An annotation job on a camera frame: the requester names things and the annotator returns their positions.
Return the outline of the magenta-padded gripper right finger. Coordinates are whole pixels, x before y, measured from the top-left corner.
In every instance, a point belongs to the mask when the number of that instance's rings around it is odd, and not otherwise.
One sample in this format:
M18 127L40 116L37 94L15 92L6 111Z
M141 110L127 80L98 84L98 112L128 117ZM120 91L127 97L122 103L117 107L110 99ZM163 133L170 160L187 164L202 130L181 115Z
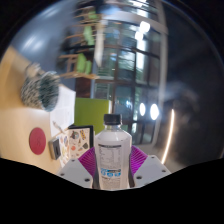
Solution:
M157 181L171 172L155 155L147 155L136 146L131 147L129 157L129 185L140 188Z

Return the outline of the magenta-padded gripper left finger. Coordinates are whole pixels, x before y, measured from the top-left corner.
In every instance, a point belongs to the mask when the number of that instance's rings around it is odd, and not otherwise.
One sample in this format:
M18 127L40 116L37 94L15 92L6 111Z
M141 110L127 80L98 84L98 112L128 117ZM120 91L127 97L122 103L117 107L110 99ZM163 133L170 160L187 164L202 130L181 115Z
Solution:
M78 186L99 189L95 148L90 148L77 159L70 159L57 175Z

